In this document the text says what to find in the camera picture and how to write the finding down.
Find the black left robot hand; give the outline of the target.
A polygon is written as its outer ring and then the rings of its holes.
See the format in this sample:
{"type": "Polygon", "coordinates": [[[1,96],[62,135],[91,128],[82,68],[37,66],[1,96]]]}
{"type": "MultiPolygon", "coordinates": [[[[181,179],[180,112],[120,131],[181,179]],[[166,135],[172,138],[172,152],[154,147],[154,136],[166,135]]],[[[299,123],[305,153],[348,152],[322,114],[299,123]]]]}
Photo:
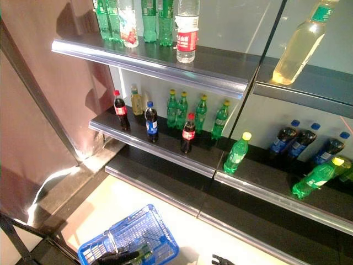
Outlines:
{"type": "Polygon", "coordinates": [[[131,261],[140,255],[138,251],[133,252],[107,252],[92,262],[92,265],[120,265],[131,264],[131,261]]]}

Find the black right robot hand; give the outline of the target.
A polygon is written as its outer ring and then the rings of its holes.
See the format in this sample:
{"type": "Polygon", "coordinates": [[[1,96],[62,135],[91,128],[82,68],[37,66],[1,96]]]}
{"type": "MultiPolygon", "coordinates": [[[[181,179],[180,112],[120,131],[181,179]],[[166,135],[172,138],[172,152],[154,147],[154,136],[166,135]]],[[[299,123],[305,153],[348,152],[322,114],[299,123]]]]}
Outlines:
{"type": "Polygon", "coordinates": [[[234,263],[232,263],[228,259],[225,259],[225,258],[220,257],[215,254],[212,255],[211,264],[213,264],[213,265],[234,265],[234,263]]]}

